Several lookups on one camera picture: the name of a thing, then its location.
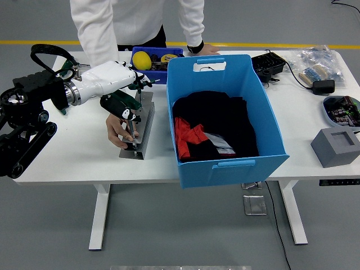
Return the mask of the person's right hand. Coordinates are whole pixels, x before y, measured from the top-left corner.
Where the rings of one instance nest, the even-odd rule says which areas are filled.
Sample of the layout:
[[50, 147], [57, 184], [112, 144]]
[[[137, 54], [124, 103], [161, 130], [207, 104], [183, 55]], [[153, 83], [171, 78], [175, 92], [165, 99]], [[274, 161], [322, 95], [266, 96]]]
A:
[[126, 140], [133, 141], [132, 135], [129, 133], [129, 128], [123, 128], [123, 124], [128, 122], [113, 114], [109, 114], [106, 119], [107, 136], [109, 141], [118, 148], [126, 149], [128, 146], [119, 137], [125, 138]]

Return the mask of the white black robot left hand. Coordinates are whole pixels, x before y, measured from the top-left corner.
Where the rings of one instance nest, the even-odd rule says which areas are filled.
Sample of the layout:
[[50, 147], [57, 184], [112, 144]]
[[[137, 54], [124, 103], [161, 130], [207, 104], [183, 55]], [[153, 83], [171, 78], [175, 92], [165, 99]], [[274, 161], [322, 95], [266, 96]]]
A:
[[145, 74], [136, 72], [116, 61], [104, 64], [85, 71], [81, 80], [72, 79], [68, 82], [72, 97], [68, 103], [73, 106], [87, 102], [91, 97], [99, 97], [100, 105], [109, 113], [123, 120], [140, 122], [141, 117], [135, 111], [142, 104], [126, 93], [130, 87], [141, 91], [145, 86], [152, 87], [154, 81]]

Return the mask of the person's left hand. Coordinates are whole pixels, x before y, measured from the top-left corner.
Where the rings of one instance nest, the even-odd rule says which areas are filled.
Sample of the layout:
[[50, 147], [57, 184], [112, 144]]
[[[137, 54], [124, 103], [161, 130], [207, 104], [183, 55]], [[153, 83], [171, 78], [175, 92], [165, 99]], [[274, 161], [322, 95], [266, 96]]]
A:
[[219, 55], [220, 48], [211, 44], [204, 44], [199, 56]]

